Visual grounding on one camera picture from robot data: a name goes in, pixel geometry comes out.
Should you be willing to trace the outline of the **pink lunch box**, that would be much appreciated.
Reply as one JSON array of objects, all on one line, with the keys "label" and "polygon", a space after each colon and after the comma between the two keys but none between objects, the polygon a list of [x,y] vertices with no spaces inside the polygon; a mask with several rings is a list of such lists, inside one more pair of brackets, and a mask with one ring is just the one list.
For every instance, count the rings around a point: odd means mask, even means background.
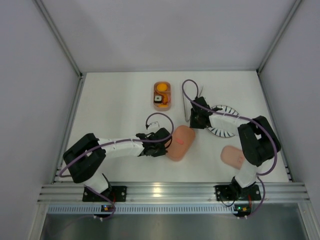
[{"label": "pink lunch box", "polygon": [[185,157],[185,154],[170,154],[169,152],[166,154],[166,156],[174,161],[174,162],[179,162],[181,161],[184,157]]},{"label": "pink lunch box", "polygon": [[152,103],[157,111],[167,111],[171,108],[172,88],[167,81],[158,81],[153,86]]}]

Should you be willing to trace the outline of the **pink box lid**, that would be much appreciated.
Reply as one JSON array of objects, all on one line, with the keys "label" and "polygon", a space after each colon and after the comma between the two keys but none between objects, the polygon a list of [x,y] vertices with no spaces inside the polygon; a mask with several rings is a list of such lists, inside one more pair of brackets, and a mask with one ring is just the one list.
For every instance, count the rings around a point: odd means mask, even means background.
[{"label": "pink box lid", "polygon": [[227,145],[222,149],[220,159],[226,165],[240,170],[245,160],[245,156],[241,149]]},{"label": "pink box lid", "polygon": [[196,133],[192,128],[180,125],[173,132],[171,140],[165,144],[166,151],[172,155],[186,155],[195,138]]}]

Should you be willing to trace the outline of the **striped round plate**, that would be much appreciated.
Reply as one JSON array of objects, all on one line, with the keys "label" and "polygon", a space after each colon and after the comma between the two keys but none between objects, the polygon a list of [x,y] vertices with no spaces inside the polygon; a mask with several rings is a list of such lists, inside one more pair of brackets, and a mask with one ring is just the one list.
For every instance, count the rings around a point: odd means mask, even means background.
[{"label": "striped round plate", "polygon": [[[234,108],[228,106],[228,105],[214,105],[211,108],[213,111],[215,112],[221,112],[221,113],[227,113],[227,114],[231,114],[231,115],[235,115],[235,116],[239,116],[239,112],[237,110],[235,110]],[[216,137],[219,138],[232,138],[235,135],[227,130],[224,130],[222,128],[216,128],[216,127],[207,127],[206,128],[211,134],[215,135]]]}]

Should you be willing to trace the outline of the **metal tongs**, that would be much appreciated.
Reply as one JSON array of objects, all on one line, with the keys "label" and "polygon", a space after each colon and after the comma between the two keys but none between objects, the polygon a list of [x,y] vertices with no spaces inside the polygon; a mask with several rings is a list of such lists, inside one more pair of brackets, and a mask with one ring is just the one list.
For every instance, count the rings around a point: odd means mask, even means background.
[{"label": "metal tongs", "polygon": [[186,79],[181,85],[181,96],[182,96],[184,120],[185,120],[186,123],[189,123],[190,120],[191,120],[191,108],[192,108],[192,105],[191,105],[190,101],[188,100],[188,98],[186,97],[186,94],[187,94],[186,85],[187,85],[187,83],[193,83],[194,86],[195,86],[195,96],[193,98],[190,97],[192,100],[202,96],[204,87],[203,87],[202,84],[198,85],[192,79]]}]

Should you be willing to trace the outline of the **yellow toy chicken drumstick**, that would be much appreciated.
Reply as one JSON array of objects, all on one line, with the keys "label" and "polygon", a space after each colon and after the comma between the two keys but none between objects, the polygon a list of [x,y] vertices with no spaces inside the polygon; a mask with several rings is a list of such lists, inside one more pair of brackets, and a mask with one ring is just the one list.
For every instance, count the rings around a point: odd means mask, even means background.
[{"label": "yellow toy chicken drumstick", "polygon": [[158,107],[158,108],[167,108],[168,105],[167,105],[167,104],[159,104],[157,107]]}]

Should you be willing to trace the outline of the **black white sushi roll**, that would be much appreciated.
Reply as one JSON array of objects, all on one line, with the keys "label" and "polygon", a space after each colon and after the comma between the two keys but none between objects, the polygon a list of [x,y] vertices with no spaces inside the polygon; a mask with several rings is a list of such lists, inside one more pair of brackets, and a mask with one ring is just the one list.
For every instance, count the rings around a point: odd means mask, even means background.
[{"label": "black white sushi roll", "polygon": [[163,102],[163,96],[162,95],[155,95],[153,100],[154,100],[154,103],[161,104]]}]

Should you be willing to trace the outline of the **orange round toy food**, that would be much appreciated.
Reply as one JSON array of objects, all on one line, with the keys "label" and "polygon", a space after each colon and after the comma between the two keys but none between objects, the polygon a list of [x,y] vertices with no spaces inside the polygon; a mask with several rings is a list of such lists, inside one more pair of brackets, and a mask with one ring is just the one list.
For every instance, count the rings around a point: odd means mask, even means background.
[{"label": "orange round toy food", "polygon": [[166,83],[160,83],[156,86],[157,91],[165,92],[168,89],[168,85]]}]

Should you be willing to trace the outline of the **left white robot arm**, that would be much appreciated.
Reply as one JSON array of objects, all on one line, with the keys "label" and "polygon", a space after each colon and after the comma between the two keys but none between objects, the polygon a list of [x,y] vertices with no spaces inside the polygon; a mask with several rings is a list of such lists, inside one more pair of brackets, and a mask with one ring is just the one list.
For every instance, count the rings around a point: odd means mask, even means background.
[{"label": "left white robot arm", "polygon": [[156,132],[106,141],[88,133],[63,154],[66,166],[59,176],[70,177],[75,184],[83,184],[99,194],[110,192],[112,187],[108,178],[99,171],[103,161],[122,157],[164,156],[171,140],[172,134],[164,127]]}]

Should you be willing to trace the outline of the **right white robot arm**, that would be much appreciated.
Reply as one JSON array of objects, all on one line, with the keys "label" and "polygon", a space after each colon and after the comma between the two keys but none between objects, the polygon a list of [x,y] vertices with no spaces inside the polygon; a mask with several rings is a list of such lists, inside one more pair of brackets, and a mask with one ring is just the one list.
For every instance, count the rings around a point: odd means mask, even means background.
[{"label": "right white robot arm", "polygon": [[230,184],[235,192],[243,192],[254,185],[259,176],[266,176],[274,170],[281,144],[264,116],[250,119],[221,112],[220,108],[210,108],[204,97],[197,97],[190,103],[191,128],[212,128],[239,137],[243,158],[237,164],[239,172]]}]

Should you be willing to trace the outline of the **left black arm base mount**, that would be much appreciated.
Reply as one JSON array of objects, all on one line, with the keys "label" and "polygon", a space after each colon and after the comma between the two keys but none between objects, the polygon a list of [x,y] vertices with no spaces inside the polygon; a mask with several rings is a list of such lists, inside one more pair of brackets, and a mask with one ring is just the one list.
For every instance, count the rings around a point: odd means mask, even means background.
[{"label": "left black arm base mount", "polygon": [[[111,186],[100,194],[108,198],[110,201],[114,203],[126,202],[127,186]],[[92,192],[86,186],[84,187],[82,201],[83,202],[107,202],[103,197]]]}]

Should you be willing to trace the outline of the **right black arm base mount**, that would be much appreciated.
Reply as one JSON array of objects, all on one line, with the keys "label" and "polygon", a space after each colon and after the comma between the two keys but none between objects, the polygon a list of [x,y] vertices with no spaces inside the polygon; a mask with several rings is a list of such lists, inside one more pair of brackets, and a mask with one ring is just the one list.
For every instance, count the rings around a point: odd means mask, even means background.
[{"label": "right black arm base mount", "polygon": [[233,184],[222,184],[214,187],[217,201],[260,201],[262,194],[257,184],[241,188]]}]

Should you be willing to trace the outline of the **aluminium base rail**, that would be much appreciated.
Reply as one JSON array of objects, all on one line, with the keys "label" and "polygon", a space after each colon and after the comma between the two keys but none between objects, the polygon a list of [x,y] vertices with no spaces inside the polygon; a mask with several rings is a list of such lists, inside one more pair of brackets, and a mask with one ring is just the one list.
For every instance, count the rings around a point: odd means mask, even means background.
[{"label": "aluminium base rail", "polygon": [[[221,191],[216,191],[214,182],[112,182],[113,188],[124,186],[126,203],[133,204],[213,204]],[[265,191],[259,183],[256,195],[265,195],[264,202],[300,203],[309,202],[310,197],[303,183],[267,182]],[[37,202],[39,204],[80,204],[84,187],[71,182],[55,182],[43,185]]]}]

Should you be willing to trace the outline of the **left aluminium frame post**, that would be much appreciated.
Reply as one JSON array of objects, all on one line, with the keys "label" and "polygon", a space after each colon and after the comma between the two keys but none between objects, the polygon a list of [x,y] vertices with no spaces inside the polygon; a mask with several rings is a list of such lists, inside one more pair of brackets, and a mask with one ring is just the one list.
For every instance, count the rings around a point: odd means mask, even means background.
[{"label": "left aluminium frame post", "polygon": [[65,55],[68,63],[71,65],[73,71],[77,75],[79,79],[83,77],[83,73],[79,69],[75,59],[73,58],[66,42],[64,41],[63,36],[61,35],[58,27],[56,26],[53,18],[51,17],[51,14],[49,13],[47,7],[45,6],[44,2],[42,0],[33,0],[32,1],[39,11],[40,15],[44,19],[45,23],[47,24],[49,30],[53,34],[55,40],[57,41],[59,47],[61,48],[63,54]]}]

